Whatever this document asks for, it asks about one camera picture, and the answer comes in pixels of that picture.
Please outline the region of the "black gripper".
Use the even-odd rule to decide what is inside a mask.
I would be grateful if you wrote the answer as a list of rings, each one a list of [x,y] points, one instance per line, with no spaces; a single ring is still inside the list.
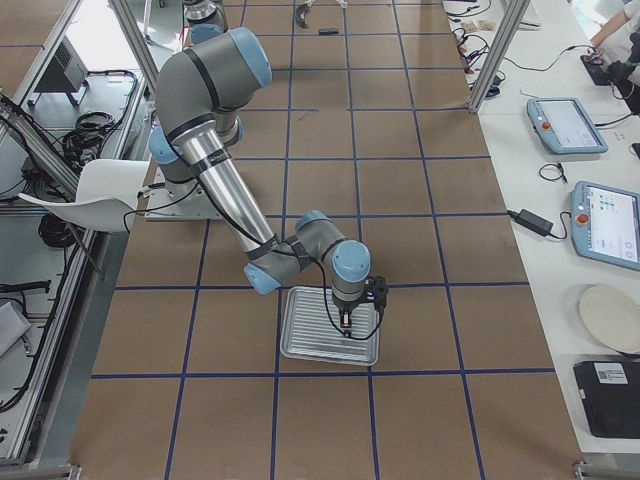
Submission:
[[[370,302],[370,299],[365,295],[361,295],[356,299],[345,300],[342,297],[333,295],[332,301],[334,305],[338,308],[339,312],[339,320],[340,320],[340,330],[343,336],[347,336],[348,338],[352,338],[352,314],[353,311],[362,304],[366,304]]]

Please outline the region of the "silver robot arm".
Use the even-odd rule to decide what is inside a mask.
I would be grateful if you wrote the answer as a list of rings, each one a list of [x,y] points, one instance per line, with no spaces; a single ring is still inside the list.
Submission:
[[[182,5],[194,45],[227,32],[228,23],[222,1],[183,0]]]
[[[297,221],[294,235],[278,239],[216,129],[218,115],[236,112],[271,80],[269,60],[255,34],[245,27],[230,29],[165,62],[156,82],[158,119],[177,161],[234,230],[248,258],[244,272],[253,288],[268,294],[317,265],[332,283],[326,298],[338,309],[332,325],[350,338],[353,311],[376,299],[368,248],[348,239],[317,210]]]

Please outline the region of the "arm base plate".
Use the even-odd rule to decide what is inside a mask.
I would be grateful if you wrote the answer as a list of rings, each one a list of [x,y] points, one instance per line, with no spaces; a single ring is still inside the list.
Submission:
[[[157,168],[153,183],[161,186],[149,191],[144,213],[147,221],[223,220],[195,180],[172,183]]]

